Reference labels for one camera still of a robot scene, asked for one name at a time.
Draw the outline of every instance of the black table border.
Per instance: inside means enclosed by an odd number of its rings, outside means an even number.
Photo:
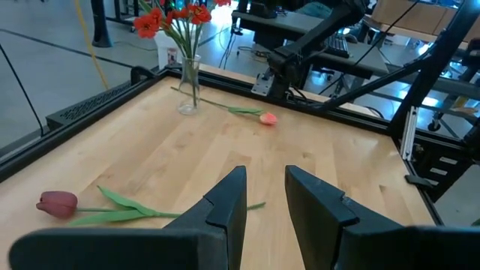
[[[60,146],[62,143],[79,134],[81,131],[93,125],[96,121],[102,119],[104,116],[132,100],[140,93],[160,82],[162,79],[166,77],[181,78],[181,76],[182,72],[178,69],[164,68],[157,73],[154,78],[144,79],[143,81],[132,85],[124,94],[119,95],[118,97],[115,97],[104,104],[101,104],[98,108],[83,115],[71,124],[59,127],[56,130],[48,133],[46,136],[40,138],[37,142],[33,142],[31,145],[18,151],[16,154],[13,154],[11,157],[0,163],[0,183],[9,179],[12,175],[18,173],[56,147]],[[203,86],[212,87],[235,95],[253,98],[258,101],[285,107],[301,113],[307,113],[312,116],[323,117],[335,122],[373,131],[378,134],[389,135],[389,132],[387,131],[389,122],[381,118],[375,118],[373,116],[342,108],[334,108],[333,110],[329,110],[327,112],[318,112],[312,107],[301,106],[292,100],[275,100],[271,99],[270,97],[263,97],[258,94],[254,94],[251,92],[253,84],[249,82],[243,82],[241,80],[220,76],[218,74],[203,70],[199,72],[199,82]],[[315,100],[309,101],[313,104],[322,104],[321,102]],[[409,161],[404,161],[404,163],[409,173],[417,176],[413,165]],[[432,200],[426,191],[419,187],[417,187],[417,189],[435,224],[443,225],[442,219],[440,218]]]

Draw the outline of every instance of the cable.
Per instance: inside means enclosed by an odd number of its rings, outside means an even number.
[[[222,62],[224,61],[225,56],[227,56],[227,51],[228,51],[228,48],[230,47],[230,44],[232,43],[232,38],[233,38],[233,32],[230,33],[230,39],[228,40],[226,49],[223,51],[222,59],[220,60],[220,64],[218,65],[218,68],[222,68]]]
[[[361,60],[363,60],[363,58],[365,58],[365,56],[367,56],[367,54],[374,49],[374,47],[387,35],[387,33],[390,31],[390,29],[392,29],[393,26],[395,26],[396,23],[398,23],[399,20],[402,20],[403,17],[405,17],[405,15],[407,15],[411,10],[412,8],[414,8],[418,3],[420,2],[420,0],[416,0],[415,3],[413,3],[409,8],[407,8],[405,10],[405,12],[403,12],[403,14],[401,14],[381,35],[381,37],[377,38],[375,40],[375,42],[372,43],[372,45],[370,46],[370,48],[367,50],[367,52],[364,53],[364,55],[362,55],[360,57],[359,60],[357,60],[357,62],[355,62],[355,64],[351,65],[349,67],[349,70],[348,71],[351,71],[356,65],[358,65],[360,63]],[[318,95],[321,95],[323,94],[323,92],[327,91],[330,87],[332,87],[335,83],[338,83],[338,81],[340,81],[341,79],[343,79],[343,77],[345,76],[345,74],[347,74],[348,72],[343,72],[340,77],[338,77],[338,79],[336,79],[335,81],[331,82],[327,87],[325,87],[322,91],[320,91],[320,93]]]
[[[233,36],[232,44],[230,45],[230,48],[227,48],[228,53],[226,54],[226,57],[225,57],[225,63],[223,63],[223,69],[227,67],[227,61],[228,61],[228,58],[230,57],[230,54],[232,53],[233,44],[235,44],[236,40],[237,40],[237,35]]]
[[[75,8],[76,8],[76,15],[78,16],[78,20],[80,21],[80,25],[82,26],[83,37],[85,38],[85,43],[87,44],[88,52],[91,55],[91,60],[93,60],[93,63],[97,68],[98,74],[102,79],[102,83],[103,83],[103,86],[105,87],[105,90],[108,90],[110,88],[108,87],[107,78],[105,77],[104,72],[102,71],[102,69],[100,68],[100,65],[98,64],[97,57],[95,56],[95,51],[93,50],[93,46],[89,40],[89,31],[87,29],[87,25],[85,24],[85,20],[83,19],[82,8],[80,7],[80,0],[75,0]]]
[[[380,116],[381,119],[385,119],[385,117],[383,117],[383,114],[378,109],[375,109],[370,106],[365,106],[365,108],[369,109],[373,114],[375,113],[378,114],[378,116]]]
[[[222,48],[223,51],[226,50],[224,45],[222,44],[222,39],[221,39],[222,33],[224,33],[224,28],[225,28],[225,25],[222,25],[222,28],[220,28],[220,32],[218,33],[218,43],[220,44],[220,47]]]
[[[260,58],[267,58],[270,55],[270,52],[268,51],[261,51],[258,49],[254,49],[250,46],[238,46],[237,49],[238,51],[247,51],[247,52],[253,53],[256,57],[260,57]]]
[[[13,66],[12,63],[10,62],[10,59],[8,58],[7,53],[3,50],[3,46],[2,46],[1,44],[0,44],[0,50],[1,50],[1,53],[3,53],[3,56],[5,57],[5,59],[7,60],[8,66],[9,66],[10,69],[12,70],[13,75],[15,76],[16,81],[17,81],[18,84],[20,85],[20,88],[22,89],[23,95],[25,95],[25,98],[27,99],[28,105],[30,106],[31,111],[33,112],[33,114],[34,114],[34,116],[35,116],[35,119],[37,120],[38,126],[40,126],[40,135],[43,137],[43,136],[45,135],[45,130],[44,130],[44,127],[42,126],[42,123],[40,122],[40,118],[38,117],[37,111],[35,111],[35,108],[33,107],[33,104],[32,104],[32,102],[30,101],[29,95],[27,94],[27,92],[26,92],[25,89],[23,88],[23,84],[22,84],[22,82],[20,81],[20,78],[18,77],[17,72],[16,72],[15,69],[14,69],[14,66]]]
[[[297,93],[299,95],[301,95],[301,98],[303,98],[306,102],[308,102],[307,97],[305,97],[305,95],[302,93],[302,91],[300,91],[296,86],[292,86],[292,87],[293,87],[293,90],[297,91]]]

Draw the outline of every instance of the pink tulip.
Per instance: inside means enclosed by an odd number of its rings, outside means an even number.
[[[77,210],[78,199],[75,194],[67,191],[46,191],[40,196],[37,209],[56,218],[71,218]]]
[[[270,112],[265,112],[260,115],[260,122],[264,125],[275,125],[277,124],[277,116]]]

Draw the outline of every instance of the floor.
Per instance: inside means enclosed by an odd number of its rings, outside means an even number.
[[[113,2],[105,2],[107,16],[112,16]],[[49,114],[104,91],[101,78],[88,54],[74,1],[50,0],[42,3],[38,0],[6,0],[1,4],[0,44],[42,125],[46,124],[45,117]],[[81,1],[80,4],[91,37],[93,22],[90,2]],[[214,10],[212,22],[205,26],[200,42],[202,46],[199,48],[202,63],[219,65],[230,38],[227,31],[231,23],[230,11],[229,7]],[[106,74],[109,87],[126,81],[133,66],[153,68],[158,65],[153,40],[141,40],[136,34],[130,33],[130,27],[114,22],[108,22],[108,29],[114,46],[107,49],[94,48],[94,51],[100,59],[99,63]],[[266,69],[263,59],[253,58],[249,52],[238,50],[241,46],[254,46],[253,36],[253,32],[246,30],[242,36],[235,36],[232,54],[225,65],[227,70],[256,76]],[[382,53],[387,62],[402,65],[418,56],[419,49],[391,45],[384,46]],[[0,57],[0,67],[1,157],[5,154],[5,149],[11,149],[11,143],[19,138],[27,134],[37,136],[39,126],[3,56]],[[313,72],[305,89],[318,93],[328,83],[325,75]],[[409,85],[405,83],[395,82],[378,91],[402,98],[407,94],[408,88]],[[434,105],[443,98],[443,93],[431,91],[424,102]],[[355,102],[379,110],[387,119],[393,116],[400,105],[398,102],[370,95],[360,97]],[[432,115],[431,111],[421,109],[418,127],[426,129]],[[438,133],[446,136],[462,137],[471,128],[471,125],[461,118],[447,115],[443,121]],[[480,190],[480,182],[477,181],[479,174],[478,166],[470,168],[436,203],[446,224],[468,226],[480,218],[480,197],[477,192]]]

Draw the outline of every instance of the white container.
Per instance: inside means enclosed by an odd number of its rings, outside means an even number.
[[[180,23],[181,34],[185,36],[185,28],[183,24]],[[194,44],[194,36],[197,26],[194,24],[190,24],[190,32],[191,32],[191,43]],[[173,52],[176,53],[176,61],[178,63],[182,63],[182,51],[179,49],[175,41],[171,37],[167,37],[164,31],[158,31],[157,34],[154,36],[155,43],[157,44],[157,54],[158,54],[158,67],[163,68],[165,65],[169,64],[169,58],[172,61]]]

